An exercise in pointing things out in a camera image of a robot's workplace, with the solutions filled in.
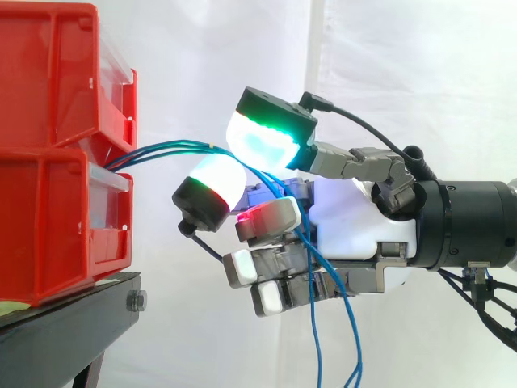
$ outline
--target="red light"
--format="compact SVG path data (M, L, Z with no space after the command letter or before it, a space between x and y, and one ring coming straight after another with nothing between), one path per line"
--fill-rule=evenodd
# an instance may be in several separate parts
M237 215L237 222L243 222L251 219L251 212L245 212Z

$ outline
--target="metal bracket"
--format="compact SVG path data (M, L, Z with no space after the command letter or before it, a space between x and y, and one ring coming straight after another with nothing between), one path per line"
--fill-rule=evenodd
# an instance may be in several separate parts
M407 267L405 242L379 242L375 264L377 292L385 291L385 268Z
M352 179L376 182L378 200L392 214L415 199L414 177L404 159L392 150L372 147L353 148L350 152L321 142L314 142L317 155L309 172L328 179Z

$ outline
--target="robotic hand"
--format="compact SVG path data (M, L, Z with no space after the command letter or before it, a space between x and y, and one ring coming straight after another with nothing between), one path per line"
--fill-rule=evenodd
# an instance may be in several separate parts
M315 141L314 109L353 120L389 150L346 151ZM410 267L435 271L517 352L517 331L485 312L492 300L517 318L517 309L494 296L496 288L517 288L486 275L487 268L517 270L517 182L437 180L418 147L399 150L360 118L307 92L299 103L287 103L246 88L227 140L237 158L258 170L287 167L321 177L276 184L298 202L292 196L276 199L262 183L248 187L234 209L237 236L254 249L225 255L222 262L233 288L250 287L258 316L308 304L309 271L315 301L342 297L316 260L309 268L307 246L294 233L303 228L303 209L315 232L311 243L336 268L348 296L383 293L403 283ZM185 223L182 228L185 234ZM447 267L463 268L464 276Z

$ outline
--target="white curtain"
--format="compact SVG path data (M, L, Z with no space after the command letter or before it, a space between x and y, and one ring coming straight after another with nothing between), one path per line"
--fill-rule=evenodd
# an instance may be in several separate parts
M400 147L421 146L441 179L509 182L517 176L517 3L315 3L311 91L362 117ZM382 146L340 116L320 118L322 141L345 149ZM491 272L517 282L510 270ZM512 294L501 297L517 303ZM402 287L358 297L353 307L364 387L515 387L517 355L434 273L414 270ZM492 306L489 312L513 327L506 312ZM317 304L317 321L323 386L340 386L355 366L343 303ZM281 333L279 386L314 386L308 309L284 314Z
M139 74L139 146L180 138L224 146L245 86L295 101L306 85L399 146L421 146L442 179L517 175L515 2L94 3ZM323 141L380 146L340 117L320 117ZM170 196L199 160L164 158L129 171L130 269L142 272L149 304L107 350L99 387L315 386L309 310L256 318L249 290L232 290L221 266L177 231ZM204 237L222 254L239 247L232 221ZM494 274L515 283L514 273ZM517 356L433 273L416 271L399 289L358 297L353 307L362 386L515 386ZM317 322L323 386L341 386L355 365L343 302L318 303Z

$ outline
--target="red storage bin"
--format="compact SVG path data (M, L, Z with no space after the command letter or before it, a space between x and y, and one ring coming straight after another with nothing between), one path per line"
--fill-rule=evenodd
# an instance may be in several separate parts
M132 179L82 150L0 149L0 301L38 306L131 263Z
M104 165L137 145L137 74L90 4L0 2L1 147L81 148Z

